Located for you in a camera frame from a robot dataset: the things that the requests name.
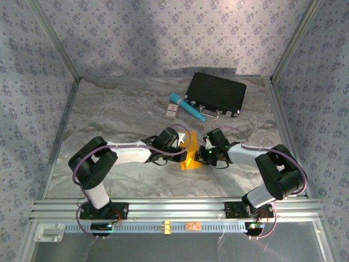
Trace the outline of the silver metal bracket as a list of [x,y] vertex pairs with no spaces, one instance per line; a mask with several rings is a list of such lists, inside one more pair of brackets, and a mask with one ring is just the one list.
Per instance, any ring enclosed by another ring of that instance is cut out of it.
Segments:
[[65,225],[61,223],[39,223],[34,234],[34,242],[61,242]]

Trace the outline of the black electronics module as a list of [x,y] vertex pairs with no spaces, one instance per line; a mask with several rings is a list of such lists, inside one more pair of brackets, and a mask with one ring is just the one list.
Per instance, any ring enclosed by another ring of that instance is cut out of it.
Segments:
[[259,237],[262,235],[265,225],[262,222],[245,222],[246,235]]
[[110,223],[102,223],[102,222],[94,222],[90,226],[90,231],[93,232],[101,232],[102,234],[106,234],[113,230],[113,225]]

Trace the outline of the small red white card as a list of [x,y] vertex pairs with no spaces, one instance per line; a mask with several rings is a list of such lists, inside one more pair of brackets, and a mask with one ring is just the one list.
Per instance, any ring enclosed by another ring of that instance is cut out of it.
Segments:
[[165,118],[175,119],[177,116],[178,109],[179,106],[177,104],[168,104],[165,113]]

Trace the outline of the aluminium side rail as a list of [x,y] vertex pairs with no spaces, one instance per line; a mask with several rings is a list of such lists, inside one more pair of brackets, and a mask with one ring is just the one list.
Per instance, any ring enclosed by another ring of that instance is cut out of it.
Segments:
[[270,78],[267,79],[267,82],[268,82],[267,89],[268,89],[269,100],[272,107],[273,115],[275,117],[281,142],[288,148],[288,150],[294,156],[295,160],[303,169],[302,162],[299,159],[299,154],[296,150],[296,147],[293,141],[293,135],[291,132],[290,125],[287,121],[285,110],[283,108],[280,96],[278,95],[278,90],[273,85],[273,82]]
[[70,114],[71,114],[71,111],[72,111],[72,108],[74,105],[75,97],[76,97],[77,91],[79,89],[80,81],[81,81],[81,79],[78,79],[76,82],[74,82],[72,84],[71,89],[70,89],[70,92],[68,95],[68,100],[67,100],[67,103],[65,105],[63,115],[62,115],[61,121],[60,121],[59,126],[58,126],[56,138],[53,142],[53,149],[52,149],[50,157],[49,157],[49,165],[48,165],[48,168],[47,168],[46,173],[45,173],[45,179],[44,179],[45,188],[43,189],[43,193],[40,197],[40,200],[45,200],[47,193],[49,191],[52,174],[53,174],[55,165],[57,163],[59,152],[61,150],[61,146],[62,146],[62,142],[63,142],[63,135],[64,135],[64,132],[67,128],[69,117],[70,117]]

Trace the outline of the aluminium frame post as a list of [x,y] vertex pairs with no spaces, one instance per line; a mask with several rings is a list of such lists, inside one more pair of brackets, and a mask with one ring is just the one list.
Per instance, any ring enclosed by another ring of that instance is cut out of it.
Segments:
[[77,70],[75,69],[72,60],[70,59],[68,53],[65,50],[63,42],[60,40],[52,22],[47,16],[46,11],[44,10],[40,1],[39,0],[26,0],[26,1],[30,6],[35,17],[38,19],[38,22],[40,23],[41,27],[45,31],[47,37],[51,42],[51,45],[56,50],[57,55],[60,57],[62,63],[68,70],[69,74],[71,75],[71,77],[74,79],[75,82],[79,83],[81,78]]
[[292,33],[286,45],[284,52],[282,53],[278,63],[276,64],[272,75],[270,76],[270,81],[272,84],[276,84],[279,81],[294,52],[297,50],[309,26],[315,18],[317,11],[321,7],[322,2],[323,0],[310,0],[309,4],[306,6],[294,32]]

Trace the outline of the black hard case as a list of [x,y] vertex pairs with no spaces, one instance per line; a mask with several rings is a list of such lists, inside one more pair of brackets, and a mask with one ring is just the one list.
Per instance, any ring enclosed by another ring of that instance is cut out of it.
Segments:
[[238,117],[246,84],[196,72],[185,94],[188,104],[228,117]]

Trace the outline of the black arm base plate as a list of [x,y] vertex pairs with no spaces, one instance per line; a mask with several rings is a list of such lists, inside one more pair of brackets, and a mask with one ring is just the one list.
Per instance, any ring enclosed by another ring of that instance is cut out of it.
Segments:
[[224,202],[226,218],[274,218],[274,211],[271,204],[255,208],[242,201]]
[[96,209],[92,203],[82,204],[83,212],[79,218],[83,220],[123,220],[127,219],[129,211],[129,203],[126,202],[109,202],[100,209]]

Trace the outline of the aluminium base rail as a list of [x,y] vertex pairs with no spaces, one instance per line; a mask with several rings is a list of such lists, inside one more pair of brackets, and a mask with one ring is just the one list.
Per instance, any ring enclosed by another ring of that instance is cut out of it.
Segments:
[[[129,204],[131,221],[215,221],[225,219],[225,202],[238,202],[238,198],[120,198],[115,202]],[[32,205],[31,222],[75,220],[77,199],[38,200]],[[303,196],[276,201],[275,209],[280,222],[307,222],[324,218],[323,206],[318,199]]]

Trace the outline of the teal pen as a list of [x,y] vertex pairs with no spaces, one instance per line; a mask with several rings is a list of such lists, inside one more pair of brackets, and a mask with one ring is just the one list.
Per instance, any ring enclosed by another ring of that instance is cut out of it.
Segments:
[[194,116],[195,118],[199,119],[202,122],[205,122],[205,117],[197,111],[195,108],[193,108],[191,105],[189,105],[187,102],[185,102],[179,95],[175,93],[170,94],[170,101],[174,102],[175,104],[179,105],[182,109],[184,109],[186,112]]

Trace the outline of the yellow paper sheet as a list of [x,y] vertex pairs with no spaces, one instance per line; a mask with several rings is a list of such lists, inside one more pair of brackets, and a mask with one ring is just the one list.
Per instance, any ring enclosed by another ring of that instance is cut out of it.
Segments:
[[186,165],[179,164],[179,167],[181,170],[199,169],[202,167],[202,164],[194,161],[194,155],[199,148],[196,132],[191,131],[189,134],[189,138],[190,138],[190,141],[188,142],[186,147],[180,146],[181,149],[187,148],[187,152],[188,152]]

